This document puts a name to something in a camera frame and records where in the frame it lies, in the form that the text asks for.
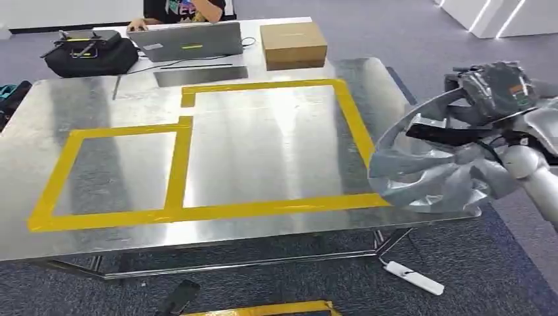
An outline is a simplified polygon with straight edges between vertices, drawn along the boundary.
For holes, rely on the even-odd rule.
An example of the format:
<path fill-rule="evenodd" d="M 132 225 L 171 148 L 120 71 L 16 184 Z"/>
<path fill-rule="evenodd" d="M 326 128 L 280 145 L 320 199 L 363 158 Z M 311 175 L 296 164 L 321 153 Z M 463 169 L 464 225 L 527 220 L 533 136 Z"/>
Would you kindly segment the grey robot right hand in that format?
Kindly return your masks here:
<path fill-rule="evenodd" d="M 444 76 L 445 91 L 461 89 L 468 107 L 449 105 L 449 114 L 473 126 L 484 126 L 535 108 L 540 96 L 518 62 L 455 67 Z"/>

